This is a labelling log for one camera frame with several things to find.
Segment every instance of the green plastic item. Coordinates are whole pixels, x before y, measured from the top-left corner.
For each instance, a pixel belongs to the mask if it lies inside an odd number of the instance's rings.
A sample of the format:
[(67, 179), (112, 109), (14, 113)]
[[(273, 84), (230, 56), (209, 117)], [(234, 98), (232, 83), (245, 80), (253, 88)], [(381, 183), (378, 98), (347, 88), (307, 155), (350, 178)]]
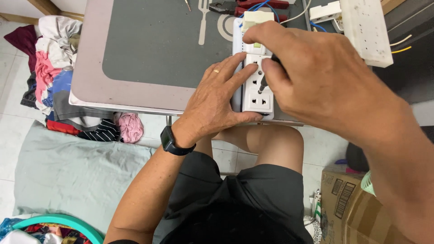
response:
[(94, 228), (92, 228), (92, 226), (88, 225), (86, 222), (80, 219), (64, 214), (38, 215), (16, 223), (12, 226), (12, 228), (14, 230), (17, 230), (25, 228), (29, 225), (39, 223), (64, 224), (66, 226), (72, 227), (85, 235), (89, 239), (89, 241), (92, 242), (92, 244), (102, 244), (104, 241), (101, 235), (99, 235), (99, 233)]
[(376, 196), (374, 192), (374, 186), (372, 185), (371, 182), (371, 171), (368, 171), (365, 174), (365, 176), (362, 179), (362, 184), (360, 186), (365, 192), (371, 193), (372, 195)]

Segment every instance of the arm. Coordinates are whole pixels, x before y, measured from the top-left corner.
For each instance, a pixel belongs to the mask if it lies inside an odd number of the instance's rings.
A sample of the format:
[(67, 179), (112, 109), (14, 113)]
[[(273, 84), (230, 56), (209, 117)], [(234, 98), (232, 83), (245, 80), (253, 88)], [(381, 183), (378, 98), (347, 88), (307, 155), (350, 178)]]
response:
[[(245, 53), (238, 53), (205, 71), (184, 114), (172, 126), (176, 146), (189, 148), (205, 135), (262, 119), (255, 112), (235, 113), (229, 104), (235, 90), (258, 68), (251, 64), (232, 76), (245, 57)], [(122, 239), (152, 243), (184, 158), (165, 152), (161, 146), (157, 149), (124, 193), (104, 244)]]
[(285, 69), (270, 59), (262, 67), (281, 109), (361, 147), (393, 223), (409, 239), (431, 242), (434, 145), (410, 106), (368, 69), (348, 39), (269, 21), (249, 28), (243, 40), (280, 58)]

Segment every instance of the pillow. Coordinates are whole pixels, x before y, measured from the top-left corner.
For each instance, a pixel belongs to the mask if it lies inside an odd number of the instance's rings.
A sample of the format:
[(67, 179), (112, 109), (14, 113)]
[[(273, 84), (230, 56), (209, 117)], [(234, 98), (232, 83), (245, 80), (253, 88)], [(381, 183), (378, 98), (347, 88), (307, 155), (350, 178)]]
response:
[(95, 142), (35, 121), (15, 169), (19, 214), (68, 214), (105, 234), (127, 187), (155, 149)]

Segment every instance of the table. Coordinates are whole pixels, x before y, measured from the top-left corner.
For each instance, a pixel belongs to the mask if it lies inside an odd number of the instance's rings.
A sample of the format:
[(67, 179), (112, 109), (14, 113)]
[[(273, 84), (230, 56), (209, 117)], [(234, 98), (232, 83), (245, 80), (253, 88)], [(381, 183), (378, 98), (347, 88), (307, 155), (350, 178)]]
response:
[[(204, 70), (232, 53), (233, 16), (205, 13), (211, 0), (88, 0), (69, 102), (113, 111), (180, 115)], [(311, 6), (332, 0), (312, 0)], [(301, 0), (290, 17), (303, 10)], [(307, 29), (306, 19), (289, 27)], [(331, 23), (324, 23), (334, 31)], [(271, 122), (302, 125), (275, 106)]]

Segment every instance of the fork icon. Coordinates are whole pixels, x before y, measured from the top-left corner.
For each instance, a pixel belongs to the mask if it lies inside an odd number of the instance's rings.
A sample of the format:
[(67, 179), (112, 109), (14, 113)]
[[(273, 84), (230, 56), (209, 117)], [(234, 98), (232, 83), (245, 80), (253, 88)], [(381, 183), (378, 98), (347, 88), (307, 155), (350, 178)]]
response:
[(203, 45), (205, 43), (205, 29), (207, 27), (207, 19), (206, 14), (210, 11), (208, 9), (208, 4), (210, 4), (212, 0), (199, 0), (199, 10), (202, 11), (202, 21), (201, 21), (201, 30), (199, 32), (199, 45)]

